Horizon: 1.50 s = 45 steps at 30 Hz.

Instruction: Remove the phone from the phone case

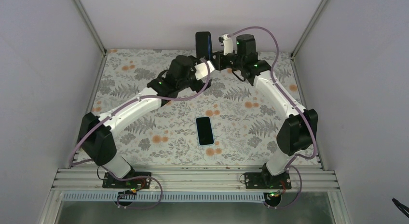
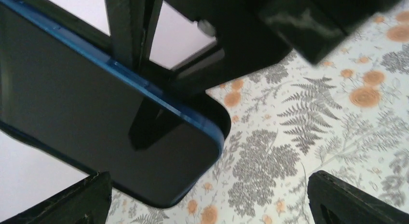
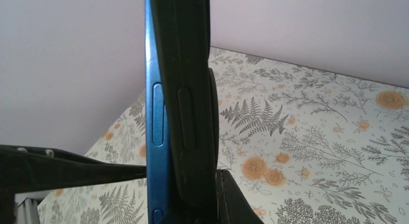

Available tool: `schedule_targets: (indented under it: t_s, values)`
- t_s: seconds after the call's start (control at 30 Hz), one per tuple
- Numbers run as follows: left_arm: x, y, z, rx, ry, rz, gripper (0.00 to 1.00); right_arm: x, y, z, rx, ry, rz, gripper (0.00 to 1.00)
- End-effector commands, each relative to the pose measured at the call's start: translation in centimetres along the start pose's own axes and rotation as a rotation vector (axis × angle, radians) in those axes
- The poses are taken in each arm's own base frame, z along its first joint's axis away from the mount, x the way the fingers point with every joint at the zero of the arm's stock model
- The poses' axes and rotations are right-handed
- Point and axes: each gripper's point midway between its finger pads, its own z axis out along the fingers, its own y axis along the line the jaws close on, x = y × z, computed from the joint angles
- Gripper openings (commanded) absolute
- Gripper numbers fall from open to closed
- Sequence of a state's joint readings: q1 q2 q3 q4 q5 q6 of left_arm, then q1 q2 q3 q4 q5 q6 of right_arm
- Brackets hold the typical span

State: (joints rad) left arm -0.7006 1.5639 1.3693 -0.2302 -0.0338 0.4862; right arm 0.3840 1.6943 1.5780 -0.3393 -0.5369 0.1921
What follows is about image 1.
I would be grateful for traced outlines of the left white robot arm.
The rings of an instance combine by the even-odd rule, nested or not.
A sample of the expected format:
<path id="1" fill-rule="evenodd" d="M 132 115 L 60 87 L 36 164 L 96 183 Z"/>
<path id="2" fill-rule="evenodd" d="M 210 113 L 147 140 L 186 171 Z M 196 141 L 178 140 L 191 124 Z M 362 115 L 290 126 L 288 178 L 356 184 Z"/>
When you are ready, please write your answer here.
<path id="1" fill-rule="evenodd" d="M 180 101 L 179 92 L 187 88 L 195 92 L 190 99 L 199 96 L 211 85 L 214 70 L 210 60 L 177 56 L 169 69 L 162 71 L 133 98 L 99 115 L 86 114 L 76 149 L 82 148 L 91 161 L 110 171 L 121 187 L 131 186 L 134 182 L 133 168 L 118 154 L 114 135 L 166 103 Z"/>

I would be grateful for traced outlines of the black phone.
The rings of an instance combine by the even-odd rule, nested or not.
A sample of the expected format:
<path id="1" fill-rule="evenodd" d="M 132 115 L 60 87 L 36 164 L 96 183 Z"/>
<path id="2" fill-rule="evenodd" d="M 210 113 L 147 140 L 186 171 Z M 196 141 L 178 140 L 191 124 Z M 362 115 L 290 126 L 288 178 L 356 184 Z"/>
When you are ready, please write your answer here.
<path id="1" fill-rule="evenodd" d="M 212 56 L 212 38 L 209 31 L 195 33 L 196 58 L 210 60 Z"/>

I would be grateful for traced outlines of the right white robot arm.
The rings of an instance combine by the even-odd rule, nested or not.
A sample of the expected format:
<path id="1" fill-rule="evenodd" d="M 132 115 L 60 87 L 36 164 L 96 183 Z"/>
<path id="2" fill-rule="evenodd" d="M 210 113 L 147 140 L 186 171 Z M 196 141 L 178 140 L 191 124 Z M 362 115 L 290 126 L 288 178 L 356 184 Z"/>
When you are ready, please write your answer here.
<path id="1" fill-rule="evenodd" d="M 273 71 L 274 65 L 258 59 L 253 35 L 239 35 L 233 41 L 230 34 L 223 34 L 218 41 L 223 50 L 212 54 L 216 69 L 230 68 L 233 74 L 239 71 L 237 78 L 249 82 L 267 96 L 285 119 L 276 137 L 278 150 L 260 172 L 245 174 L 246 188 L 285 186 L 289 180 L 289 168 L 295 159 L 310 160 L 317 156 L 318 114 L 314 109 L 306 109 L 284 89 Z"/>

